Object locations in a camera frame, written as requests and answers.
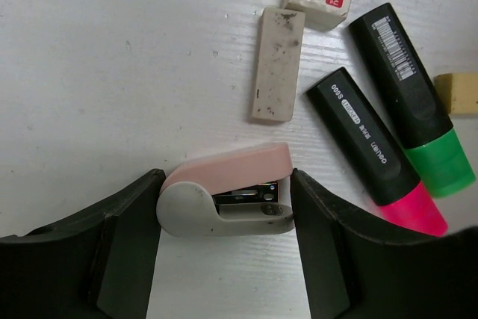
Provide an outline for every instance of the yellow block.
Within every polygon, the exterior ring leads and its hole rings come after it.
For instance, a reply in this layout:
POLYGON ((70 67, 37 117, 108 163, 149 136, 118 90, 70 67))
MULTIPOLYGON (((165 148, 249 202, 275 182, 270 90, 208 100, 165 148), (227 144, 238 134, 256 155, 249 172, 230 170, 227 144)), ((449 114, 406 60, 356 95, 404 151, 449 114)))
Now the yellow block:
POLYGON ((449 114, 478 114, 478 72, 439 75, 435 88, 449 114))

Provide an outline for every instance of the highlighter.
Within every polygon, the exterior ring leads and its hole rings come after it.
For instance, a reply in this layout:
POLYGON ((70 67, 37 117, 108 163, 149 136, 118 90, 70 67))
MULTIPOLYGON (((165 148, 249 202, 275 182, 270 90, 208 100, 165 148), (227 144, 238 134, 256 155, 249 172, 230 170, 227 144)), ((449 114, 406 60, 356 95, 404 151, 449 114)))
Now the highlighter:
POLYGON ((447 223, 420 176, 345 68, 306 92, 383 217, 442 236, 447 223))
POLYGON ((350 32, 409 160, 434 197, 471 185, 473 170, 444 105, 390 4, 358 18, 350 32))

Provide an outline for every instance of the white barcode label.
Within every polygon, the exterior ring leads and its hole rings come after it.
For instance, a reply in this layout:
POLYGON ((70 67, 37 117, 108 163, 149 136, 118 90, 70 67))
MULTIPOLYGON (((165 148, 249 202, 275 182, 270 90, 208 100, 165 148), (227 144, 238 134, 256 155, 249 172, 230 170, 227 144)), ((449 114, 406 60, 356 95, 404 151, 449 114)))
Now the white barcode label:
POLYGON ((372 24, 372 28, 379 33, 379 41, 387 57, 395 69, 395 73, 400 81, 416 74, 415 67, 410 61, 410 57, 403 47, 400 38, 392 30, 388 23, 388 17, 381 18, 372 24))

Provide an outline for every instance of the pink stapler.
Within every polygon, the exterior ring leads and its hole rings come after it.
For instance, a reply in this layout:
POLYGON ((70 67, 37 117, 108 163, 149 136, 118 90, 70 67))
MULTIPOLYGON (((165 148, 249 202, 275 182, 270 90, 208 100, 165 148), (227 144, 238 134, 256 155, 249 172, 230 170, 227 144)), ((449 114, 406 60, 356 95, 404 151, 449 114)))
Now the pink stapler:
POLYGON ((178 237, 288 232, 294 228, 286 202, 292 169, 286 143, 183 164, 163 183, 159 223, 178 237))

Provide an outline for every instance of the white table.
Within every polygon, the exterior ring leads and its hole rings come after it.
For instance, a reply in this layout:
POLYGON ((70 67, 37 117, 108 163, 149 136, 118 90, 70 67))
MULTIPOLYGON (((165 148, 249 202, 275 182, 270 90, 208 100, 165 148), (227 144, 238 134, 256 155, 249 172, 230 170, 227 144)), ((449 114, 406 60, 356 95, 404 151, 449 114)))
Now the white table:
MULTIPOLYGON (((383 114, 345 26, 386 1, 430 75, 478 71, 478 0, 353 0, 345 24, 305 33, 293 121, 260 126, 247 121, 256 33, 280 0, 0 0, 0 236, 74 213, 153 167, 269 140, 289 142, 295 166, 365 207, 302 93, 346 66, 383 114)), ((478 119, 453 121, 478 170, 478 119)), ((478 224, 477 189, 440 200, 453 231, 478 224)), ((294 232, 161 235, 149 318, 309 315, 294 232)))

